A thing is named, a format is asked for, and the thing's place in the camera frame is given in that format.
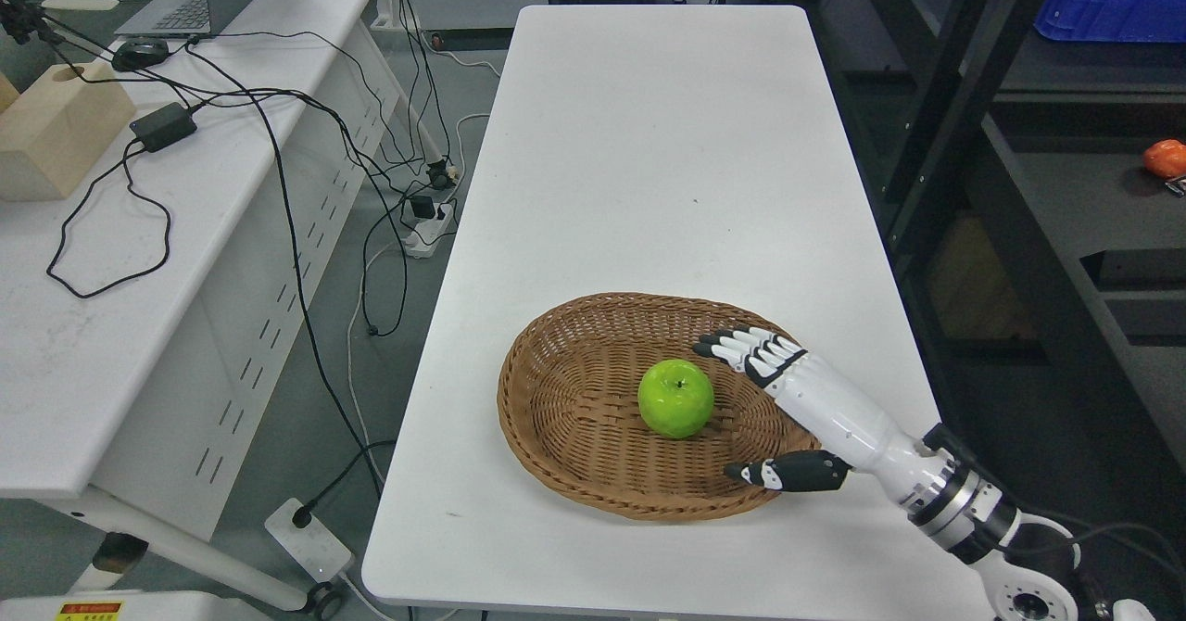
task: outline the gray floor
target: gray floor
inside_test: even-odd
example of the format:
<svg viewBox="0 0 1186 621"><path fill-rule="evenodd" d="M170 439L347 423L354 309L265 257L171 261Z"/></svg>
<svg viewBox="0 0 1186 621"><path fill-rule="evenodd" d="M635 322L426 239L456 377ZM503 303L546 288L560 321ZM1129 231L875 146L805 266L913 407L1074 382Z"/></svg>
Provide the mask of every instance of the gray floor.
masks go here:
<svg viewBox="0 0 1186 621"><path fill-rule="evenodd" d="M380 33L376 34L376 40L388 53L401 83L410 88L415 79L415 66L406 37L402 33ZM461 57L466 60L489 59L500 69L505 51L466 52ZM458 137L453 135L454 123L467 114L489 113L498 79L485 68L463 68L440 56L429 58L440 92L445 124L451 135L452 158L455 164L460 164ZM427 81L421 73L414 98L423 101L425 92ZM427 119L433 120L428 127L441 143L441 149L445 149L435 107L431 107L431 113L425 114L425 117L426 122ZM468 171L472 171L477 160L485 123L485 119L474 119L461 126L461 143ZM407 152L403 128L393 122L393 129L402 139L400 145ZM395 158L395 152L390 148L388 153ZM393 171L391 177L394 185L404 186L415 174L407 168L398 168ZM459 217L463 220L466 186L467 181L459 191ZM326 372L347 410L351 410L351 405L346 382L346 326L358 300L363 237L382 210L375 191L364 185L311 308L311 321ZM377 252L390 241L390 229L385 229L385 233L381 229L371 241L369 254ZM353 384L370 440L390 440L398 434L451 247L452 237L447 237L433 257L409 261L407 303L396 333L388 338L368 337L362 318L352 329ZM395 247L371 267L368 303L372 320L381 329L390 328L396 321L403 279L402 261ZM267 534L263 519L289 498L305 501L317 494L342 470L355 452L346 428L318 379L308 334L301 334L293 346L211 543L274 577L301 589L308 588L312 581ZM381 468L385 468L390 449L376 452ZM376 506L377 498L371 482L368 481L363 466L356 466L356 470L338 489L326 495L317 511L325 525L355 552L356 562L350 569L355 582L359 582L358 566L366 549ZM0 576L0 600L64 594L89 562L101 538L97 530L38 504L0 501L0 572L4 572ZM203 590L227 597L242 597L236 591L153 555L148 555L125 577L120 588L152 591ZM259 603L257 607L275 619L298 617ZM382 609L395 619L408 617L409 610L403 607ZM417 609L415 619L432 621L446 612ZM477 621L478 615L477 610L465 610L453 619ZM509 621L512 617L536 616L491 614L491 621ZM377 616L347 591L347 600L334 619L362 621Z"/></svg>

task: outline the woven basket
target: woven basket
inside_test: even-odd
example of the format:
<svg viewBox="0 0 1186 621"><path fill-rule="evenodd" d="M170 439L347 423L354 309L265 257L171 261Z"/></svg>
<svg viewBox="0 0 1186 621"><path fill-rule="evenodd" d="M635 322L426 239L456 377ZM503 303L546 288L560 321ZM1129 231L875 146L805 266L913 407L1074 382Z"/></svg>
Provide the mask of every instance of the woven basket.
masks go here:
<svg viewBox="0 0 1186 621"><path fill-rule="evenodd" d="M721 473L817 449L745 376L691 351L700 334L772 322L707 300L618 292L551 308L518 334L498 382L498 417L511 450L541 482L578 502L632 519L716 519L753 510L776 492ZM638 382L662 359L691 360L713 382L713 417L670 440L638 412Z"/></svg>

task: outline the white table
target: white table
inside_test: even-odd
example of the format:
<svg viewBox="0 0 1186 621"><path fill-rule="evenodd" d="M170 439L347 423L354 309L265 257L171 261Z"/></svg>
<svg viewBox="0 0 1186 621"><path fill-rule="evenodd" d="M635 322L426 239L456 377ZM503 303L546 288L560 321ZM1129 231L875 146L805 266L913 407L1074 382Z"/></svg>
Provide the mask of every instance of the white table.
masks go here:
<svg viewBox="0 0 1186 621"><path fill-rule="evenodd" d="M644 616L991 619L974 571L873 478L722 520L638 523L547 489L498 427L516 334L594 292L752 309L907 431L937 422L802 9L525 9L461 219L363 561L374 595Z"/></svg>
<svg viewBox="0 0 1186 621"><path fill-rule="evenodd" d="M359 23L365 4L255 0L197 51L246 85L310 92L374 153L381 121L403 119L406 97ZM359 64L312 36L228 36L256 31L311 31ZM186 53L155 71L235 89ZM160 84L125 88L138 114L177 101ZM329 115L292 100L264 107L283 146L310 300L364 173L347 161ZM256 110L203 109L195 120L195 135L130 162L138 190L173 215L172 255L155 274L85 301L44 274L59 224L88 183L119 160L130 130L70 198L0 204L0 495L135 533L167 558L292 609L305 603L302 591L205 544L300 331L301 308L273 148ZM109 178L71 228L58 274L81 290L145 269L161 252L161 216L122 187L122 174Z"/></svg>

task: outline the electrical outlet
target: electrical outlet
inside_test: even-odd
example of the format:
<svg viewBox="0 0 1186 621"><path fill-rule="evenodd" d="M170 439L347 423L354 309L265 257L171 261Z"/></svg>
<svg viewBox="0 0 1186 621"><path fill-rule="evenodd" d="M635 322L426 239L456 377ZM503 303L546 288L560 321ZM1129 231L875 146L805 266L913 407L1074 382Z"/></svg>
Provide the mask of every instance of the electrical outlet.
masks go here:
<svg viewBox="0 0 1186 621"><path fill-rule="evenodd" d="M416 223L416 231L403 237L403 247L408 257L433 257L440 237L453 220L453 204L438 204L436 217Z"/></svg>
<svg viewBox="0 0 1186 621"><path fill-rule="evenodd" d="M299 500L288 499L279 510L272 512L272 517L264 520L263 527L308 572L310 577L318 582L329 582L351 565L355 555L317 517L313 517L308 526L298 529L293 524L293 514L301 506Z"/></svg>

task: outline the computer mouse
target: computer mouse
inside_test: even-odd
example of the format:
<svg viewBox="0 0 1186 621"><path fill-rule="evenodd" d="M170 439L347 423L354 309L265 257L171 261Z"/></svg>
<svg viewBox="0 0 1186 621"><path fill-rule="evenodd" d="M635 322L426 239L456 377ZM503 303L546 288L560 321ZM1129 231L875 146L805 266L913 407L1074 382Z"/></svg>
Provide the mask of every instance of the computer mouse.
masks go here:
<svg viewBox="0 0 1186 621"><path fill-rule="evenodd" d="M130 72L165 63L168 56L168 43L164 39L129 39L116 49L115 56L111 57L111 68L117 72Z"/></svg>

